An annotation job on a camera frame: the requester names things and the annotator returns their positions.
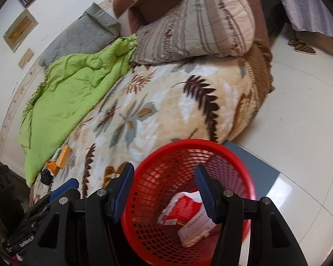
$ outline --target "orange package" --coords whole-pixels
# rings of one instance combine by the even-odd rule
[[[67,160],[68,160],[68,157],[69,157],[69,154],[71,151],[72,151],[72,149],[69,146],[67,146],[67,145],[63,146],[63,149],[62,149],[61,153],[59,154],[59,157],[56,161],[56,164],[59,168],[65,167],[65,164],[67,163]]]
[[[46,163],[47,168],[52,172],[53,175],[57,175],[59,168],[55,162],[47,162]]]

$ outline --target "fern leaf pattern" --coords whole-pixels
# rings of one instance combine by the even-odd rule
[[[91,169],[91,163],[93,162],[94,151],[95,151],[95,143],[93,145],[91,145],[88,153],[85,156],[83,182],[82,182],[83,198],[86,198],[88,195],[88,185],[87,184],[89,183],[88,178],[90,177],[90,169]]]
[[[107,166],[105,168],[104,184],[102,185],[102,188],[106,188],[111,179],[118,177],[126,164],[127,162],[121,163],[117,169],[115,169],[113,166]]]
[[[134,101],[132,106],[127,110],[126,116],[120,114],[123,118],[123,124],[121,124],[113,133],[110,143],[110,148],[115,146],[124,134],[126,128],[125,140],[127,142],[127,148],[130,143],[135,139],[137,134],[137,121],[144,121],[150,116],[154,115],[157,111],[153,102],[144,103],[145,95],[136,107],[137,101]]]
[[[248,94],[242,93],[240,96],[239,102],[237,107],[235,108],[234,118],[233,118],[233,125],[229,135],[232,135],[233,131],[237,127],[243,113],[248,110],[249,102],[252,98],[252,91],[249,91]]]
[[[92,119],[94,119],[94,117],[91,117],[90,119],[86,120],[86,121],[81,121],[79,123],[79,126],[75,129],[74,133],[73,133],[73,141],[76,142],[81,134],[81,129]]]
[[[101,106],[100,106],[99,113],[102,111],[102,109],[104,108],[104,106],[105,106],[105,104],[107,103],[107,101],[109,100],[109,98],[115,93],[116,89],[118,88],[118,86],[120,86],[120,84],[121,84],[121,82],[123,81],[124,78],[125,78],[125,77],[121,77],[121,78],[116,82],[116,84],[115,84],[115,86],[113,87],[113,89],[111,89],[111,90],[108,92],[108,94],[107,94],[107,96],[106,96],[104,102],[102,102],[102,104],[101,104]]]
[[[111,124],[112,118],[115,115],[115,111],[117,109],[119,109],[119,107],[117,107],[117,102],[118,102],[118,100],[116,99],[114,101],[113,105],[109,109],[106,110],[104,118],[94,129],[96,137],[99,136],[102,131],[105,132],[107,130],[107,128],[109,127],[109,125]]]
[[[63,181],[65,181],[67,179],[69,172],[75,166],[75,159],[76,159],[75,152],[76,152],[76,149],[74,149],[70,153],[65,168],[60,170],[60,171],[62,171],[62,178],[61,179],[63,179]]]
[[[136,74],[130,81],[130,84],[125,89],[123,89],[123,91],[126,90],[127,94],[132,92],[137,94],[139,91],[142,90],[142,88],[144,88],[146,84],[148,84],[151,81],[151,79],[153,78],[153,74],[154,72],[150,73],[147,76]]]
[[[202,79],[201,76],[191,75],[186,82],[181,82],[181,84],[185,84],[183,92],[186,93],[186,96],[190,96],[198,102],[197,108],[205,116],[210,141],[217,142],[216,118],[218,115],[215,112],[219,110],[219,106],[215,103],[217,97],[211,95],[216,89],[208,88],[210,84],[204,82],[205,79]]]

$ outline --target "green comforter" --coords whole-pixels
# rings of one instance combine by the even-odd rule
[[[23,111],[19,142],[31,186],[82,118],[129,70],[136,35],[117,39],[95,54],[70,54],[52,63]]]

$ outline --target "striped pillow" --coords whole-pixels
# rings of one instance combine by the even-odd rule
[[[247,0],[183,0],[138,30],[131,61],[158,64],[202,55],[242,56],[250,49],[254,33]]]

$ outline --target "black clamp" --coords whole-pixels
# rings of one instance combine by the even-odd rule
[[[195,181],[207,212],[222,224],[211,266],[238,266],[242,247],[243,220],[251,220],[248,266],[308,266],[302,250],[268,197],[259,201],[239,197],[211,178],[204,165],[195,169]]]
[[[110,227],[123,214],[133,179],[134,167],[127,163],[118,178],[85,199],[75,188],[60,194],[48,213],[43,209],[31,217],[44,218],[22,266],[117,266]]]

